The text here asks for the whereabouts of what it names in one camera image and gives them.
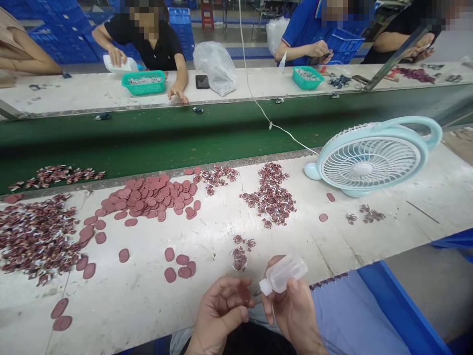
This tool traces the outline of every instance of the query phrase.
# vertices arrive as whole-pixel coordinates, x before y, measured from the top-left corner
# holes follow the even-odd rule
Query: blue shirt
[[[326,30],[321,28],[322,20],[315,18],[320,0],[304,0],[294,10],[282,40],[290,47],[300,47],[324,39]],[[303,56],[287,61],[286,66],[307,65],[310,57]]]

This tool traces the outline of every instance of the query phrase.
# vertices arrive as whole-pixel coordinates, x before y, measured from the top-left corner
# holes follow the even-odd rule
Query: plastic bag
[[[221,97],[237,89],[235,64],[221,43],[209,41],[196,45],[194,66],[207,74],[210,88]]]
[[[284,18],[284,16],[281,16],[276,20],[270,20],[266,25],[268,49],[273,56],[276,55],[277,48],[281,43],[282,35],[286,32],[287,25],[289,25],[289,19]]]

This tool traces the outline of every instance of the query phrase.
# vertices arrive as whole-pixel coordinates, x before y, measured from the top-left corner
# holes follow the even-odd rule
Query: electric fan
[[[402,124],[417,123],[430,128],[425,140]],[[305,174],[323,179],[351,197],[401,183],[417,174],[429,151],[442,138],[442,128],[431,118],[399,117],[386,122],[365,123],[338,133],[323,147],[316,163],[305,166]]]

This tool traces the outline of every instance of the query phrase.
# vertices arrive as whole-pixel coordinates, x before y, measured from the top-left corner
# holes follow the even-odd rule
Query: power cord
[[[299,142],[297,139],[294,138],[294,136],[292,134],[290,134],[288,131],[286,131],[285,129],[279,127],[279,126],[276,126],[275,124],[273,124],[271,122],[271,120],[268,118],[268,116],[266,116],[266,113],[265,111],[263,110],[263,108],[260,106],[260,104],[258,103],[258,101],[256,101],[255,99],[255,96],[253,95],[253,92],[251,91],[251,88],[250,88],[250,81],[249,81],[249,78],[248,78],[248,68],[246,66],[246,56],[245,56],[245,41],[243,40],[243,27],[241,26],[241,0],[238,0],[238,12],[239,12],[239,15],[240,15],[240,34],[241,34],[241,45],[243,46],[243,62],[245,64],[245,74],[246,74],[246,84],[248,86],[248,90],[251,94],[251,97],[253,99],[253,101],[258,105],[258,107],[260,108],[261,112],[263,113],[263,115],[266,117],[266,119],[268,120],[268,122],[270,123],[270,130],[272,127],[276,127],[276,128],[279,128],[280,130],[282,130],[283,132],[286,132],[295,142],[299,143],[300,145],[302,145],[305,149],[307,150],[310,150],[312,153],[318,155],[319,153],[317,153],[316,151],[313,151],[312,149],[310,149],[309,147],[306,147],[304,144],[302,144],[301,142]]]

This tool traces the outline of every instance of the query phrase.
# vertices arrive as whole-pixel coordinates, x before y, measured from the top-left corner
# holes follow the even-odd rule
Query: green conveyor belt
[[[472,86],[463,85],[469,90]],[[260,101],[276,125],[303,144],[323,146],[334,134],[356,124],[383,121],[434,107],[454,87]],[[107,171],[116,178],[195,166],[302,147],[273,128],[254,102],[130,110],[96,121],[94,114],[1,123],[0,194],[47,165],[68,164]]]

